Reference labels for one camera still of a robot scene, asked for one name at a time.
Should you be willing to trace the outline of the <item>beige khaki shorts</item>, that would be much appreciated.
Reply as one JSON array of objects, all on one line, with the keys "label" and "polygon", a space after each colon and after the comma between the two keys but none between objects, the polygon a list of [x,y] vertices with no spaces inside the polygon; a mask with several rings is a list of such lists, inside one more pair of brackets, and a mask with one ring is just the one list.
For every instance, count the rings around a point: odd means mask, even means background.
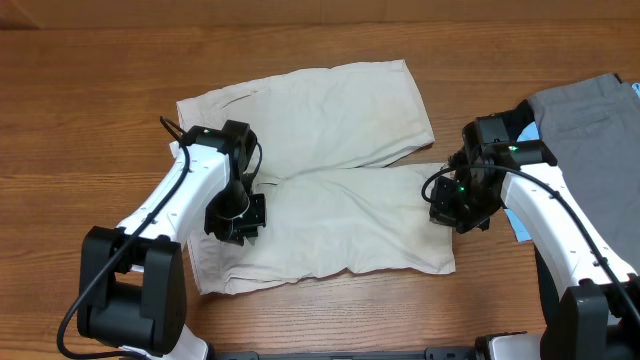
[{"label": "beige khaki shorts", "polygon": [[452,232],[421,196],[435,163],[403,163],[435,135],[402,60],[311,68],[252,80],[177,104],[184,128],[247,123],[262,151],[250,170],[266,224],[239,246],[188,240],[203,294],[240,294],[344,270],[456,269]]}]

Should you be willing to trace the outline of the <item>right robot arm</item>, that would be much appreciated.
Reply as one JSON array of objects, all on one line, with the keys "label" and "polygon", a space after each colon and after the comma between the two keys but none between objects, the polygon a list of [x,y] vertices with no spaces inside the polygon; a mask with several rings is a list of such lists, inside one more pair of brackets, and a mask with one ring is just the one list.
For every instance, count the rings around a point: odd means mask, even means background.
[{"label": "right robot arm", "polygon": [[479,359],[636,359],[639,277],[603,240],[574,200],[540,141],[460,151],[431,175],[421,195],[433,220],[466,233],[499,209],[531,236],[559,298],[541,335],[479,338]]}]

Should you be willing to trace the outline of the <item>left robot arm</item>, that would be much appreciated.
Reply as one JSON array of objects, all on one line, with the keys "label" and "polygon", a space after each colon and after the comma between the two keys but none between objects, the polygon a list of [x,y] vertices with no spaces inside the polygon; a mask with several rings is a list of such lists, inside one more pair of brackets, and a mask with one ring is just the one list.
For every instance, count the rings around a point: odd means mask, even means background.
[{"label": "left robot arm", "polygon": [[175,163],[147,200],[115,228],[93,227],[81,249],[81,336],[134,359],[212,359],[213,346],[186,326],[183,248],[194,234],[232,245],[266,224],[266,200],[246,171],[258,150],[246,123],[173,132]]}]

